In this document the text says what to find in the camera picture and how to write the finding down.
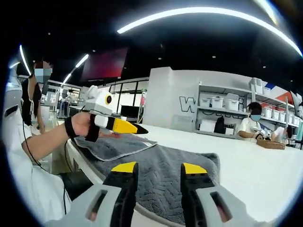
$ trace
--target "black hair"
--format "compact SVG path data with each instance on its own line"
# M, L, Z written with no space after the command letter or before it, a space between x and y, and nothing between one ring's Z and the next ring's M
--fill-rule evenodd
M293 128L289 125L289 126L287 127L286 131L287 131L287 136L288 136L288 138L290 139L290 138L293 136L293 134L294 134L294 130L293 130Z
M262 112L262 106L260 103L253 102L248 105L249 110L257 110L258 112Z

